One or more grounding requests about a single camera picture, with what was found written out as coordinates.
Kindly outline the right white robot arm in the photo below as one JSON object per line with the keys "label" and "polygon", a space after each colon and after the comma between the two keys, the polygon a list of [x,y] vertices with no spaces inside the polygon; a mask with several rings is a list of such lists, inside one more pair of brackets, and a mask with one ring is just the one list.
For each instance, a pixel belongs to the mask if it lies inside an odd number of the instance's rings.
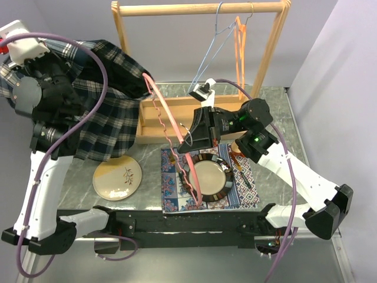
{"label": "right white robot arm", "polygon": [[194,110],[192,125],[177,151],[209,149],[222,136],[241,132],[235,142],[242,155],[280,177],[306,201],[304,205],[267,205],[258,220],[259,231],[271,235],[282,227],[308,228],[328,240],[349,213],[353,190],[321,177],[286,150],[283,140],[266,130],[272,121],[268,104],[260,98],[244,102],[237,111],[200,107]]}

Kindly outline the blue wire hanger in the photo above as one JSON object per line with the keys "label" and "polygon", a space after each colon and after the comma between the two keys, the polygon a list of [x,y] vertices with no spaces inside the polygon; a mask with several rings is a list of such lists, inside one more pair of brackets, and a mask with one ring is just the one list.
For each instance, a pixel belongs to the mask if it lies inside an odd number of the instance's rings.
{"label": "blue wire hanger", "polygon": [[220,15],[220,9],[222,8],[224,2],[220,2],[216,9],[216,16],[215,16],[215,23],[214,23],[214,35],[213,38],[209,44],[209,47],[197,69],[197,72],[195,76],[193,77],[190,86],[188,88],[188,92],[193,90],[194,86],[199,82],[203,74],[206,72],[206,70],[209,68],[209,66],[212,64],[214,59],[217,57],[218,53],[221,51],[221,49],[224,47],[225,43],[229,40],[231,34],[233,33],[236,22],[233,21],[230,23],[227,27],[224,27],[223,29],[219,28],[219,15]]}

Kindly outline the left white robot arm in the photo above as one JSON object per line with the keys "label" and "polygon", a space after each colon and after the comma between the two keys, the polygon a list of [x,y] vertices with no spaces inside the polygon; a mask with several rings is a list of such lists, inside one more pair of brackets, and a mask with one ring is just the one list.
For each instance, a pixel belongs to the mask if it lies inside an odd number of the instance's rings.
{"label": "left white robot arm", "polygon": [[111,209],[97,206],[86,212],[58,216],[58,199],[65,175],[78,147],[73,132],[75,116],[84,112],[60,58],[46,55],[25,60],[19,68],[24,77],[17,83],[15,112],[33,121],[30,142],[31,170],[21,212],[1,239],[27,246],[37,255],[66,252],[76,238],[98,231],[115,234],[117,222]]}

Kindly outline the orange clothes hanger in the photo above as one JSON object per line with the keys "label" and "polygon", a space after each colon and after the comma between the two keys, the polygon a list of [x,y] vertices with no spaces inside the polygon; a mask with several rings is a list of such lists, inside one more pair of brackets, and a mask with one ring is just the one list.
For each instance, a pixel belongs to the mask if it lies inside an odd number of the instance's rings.
{"label": "orange clothes hanger", "polygon": [[234,28],[234,54],[236,60],[236,82],[238,86],[245,87],[245,50],[246,50],[246,36],[247,36],[247,22],[253,16],[254,6],[250,3],[252,13],[242,24],[240,17],[235,19]]}

